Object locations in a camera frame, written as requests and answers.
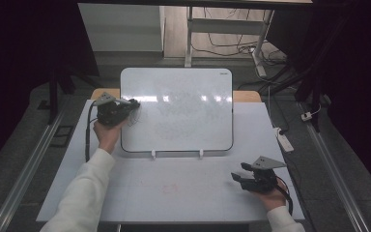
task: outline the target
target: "white bracket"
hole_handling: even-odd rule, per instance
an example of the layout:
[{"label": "white bracket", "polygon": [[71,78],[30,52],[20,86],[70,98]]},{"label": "white bracket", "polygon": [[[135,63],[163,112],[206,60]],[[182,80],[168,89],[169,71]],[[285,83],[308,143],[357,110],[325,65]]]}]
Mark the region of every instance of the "white bracket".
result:
[{"label": "white bracket", "polygon": [[156,150],[152,150],[152,157],[153,157],[153,160],[156,160]]}]

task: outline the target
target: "human hand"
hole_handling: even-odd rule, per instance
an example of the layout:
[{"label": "human hand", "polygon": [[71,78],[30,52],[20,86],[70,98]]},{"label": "human hand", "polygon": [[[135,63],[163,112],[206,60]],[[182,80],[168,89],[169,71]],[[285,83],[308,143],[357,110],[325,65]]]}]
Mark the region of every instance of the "human hand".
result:
[{"label": "human hand", "polygon": [[[287,187],[281,182],[281,180],[277,180],[278,185],[286,191]],[[276,188],[267,193],[258,193],[254,191],[252,191],[252,193],[261,199],[267,211],[286,205],[285,196]]]},{"label": "human hand", "polygon": [[117,126],[108,127],[96,121],[93,130],[99,140],[99,148],[102,148],[108,154],[112,154],[114,151],[114,146],[120,137],[120,131],[122,127],[128,122],[128,120],[123,121]]}]

